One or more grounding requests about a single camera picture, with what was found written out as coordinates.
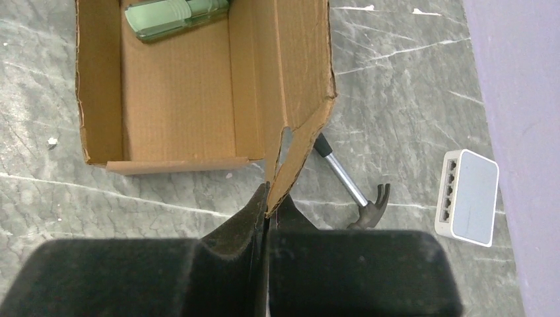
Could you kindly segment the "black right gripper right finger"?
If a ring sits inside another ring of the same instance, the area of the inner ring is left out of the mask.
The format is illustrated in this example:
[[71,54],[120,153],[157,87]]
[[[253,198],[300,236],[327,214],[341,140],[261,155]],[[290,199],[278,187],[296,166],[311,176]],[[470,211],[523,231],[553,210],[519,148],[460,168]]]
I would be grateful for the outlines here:
[[418,230],[321,230],[288,197],[267,240],[272,316],[461,316],[442,246]]

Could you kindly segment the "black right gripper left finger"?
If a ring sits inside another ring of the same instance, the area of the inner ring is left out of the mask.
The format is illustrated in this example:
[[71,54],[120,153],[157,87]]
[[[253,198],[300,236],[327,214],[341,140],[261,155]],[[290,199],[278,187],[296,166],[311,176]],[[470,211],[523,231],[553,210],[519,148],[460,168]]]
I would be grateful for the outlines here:
[[58,239],[27,259],[2,316],[264,316],[262,184],[202,238]]

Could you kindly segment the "green plastic tube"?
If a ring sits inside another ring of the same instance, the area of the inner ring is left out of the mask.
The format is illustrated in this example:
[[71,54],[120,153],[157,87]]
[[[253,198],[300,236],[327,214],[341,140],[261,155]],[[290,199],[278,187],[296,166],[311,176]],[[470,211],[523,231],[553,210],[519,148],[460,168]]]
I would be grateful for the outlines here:
[[223,0],[142,1],[127,6],[124,15],[137,39],[154,42],[209,24],[226,15],[229,7]]

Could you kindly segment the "brown cardboard box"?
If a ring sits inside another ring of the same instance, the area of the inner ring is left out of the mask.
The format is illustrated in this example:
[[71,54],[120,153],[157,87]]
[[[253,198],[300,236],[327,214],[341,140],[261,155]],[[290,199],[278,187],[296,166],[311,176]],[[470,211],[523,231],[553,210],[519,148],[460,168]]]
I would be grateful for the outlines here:
[[85,162],[136,175],[263,160],[274,213],[335,103],[329,3],[228,1],[209,24],[142,42],[124,15],[138,2],[75,2]]

